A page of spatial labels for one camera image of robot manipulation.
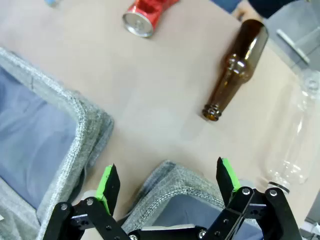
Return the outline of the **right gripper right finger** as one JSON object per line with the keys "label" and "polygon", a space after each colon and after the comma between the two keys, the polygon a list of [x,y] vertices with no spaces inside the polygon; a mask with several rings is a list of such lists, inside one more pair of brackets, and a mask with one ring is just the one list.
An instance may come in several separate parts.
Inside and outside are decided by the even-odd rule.
{"label": "right gripper right finger", "polygon": [[245,220],[255,220],[265,240],[300,240],[299,227],[283,190],[260,192],[241,186],[228,159],[219,157],[216,181],[225,208],[206,230],[205,240],[231,240]]}

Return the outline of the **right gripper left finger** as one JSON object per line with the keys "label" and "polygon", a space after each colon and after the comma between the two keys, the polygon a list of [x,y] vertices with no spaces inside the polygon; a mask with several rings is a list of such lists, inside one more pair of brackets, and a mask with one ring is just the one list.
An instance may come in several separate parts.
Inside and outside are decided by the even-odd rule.
{"label": "right gripper left finger", "polygon": [[87,229],[96,229],[104,240],[128,240],[130,237],[113,218],[120,191],[116,166],[105,168],[95,196],[78,204],[59,202],[55,205],[45,240],[80,240]]}

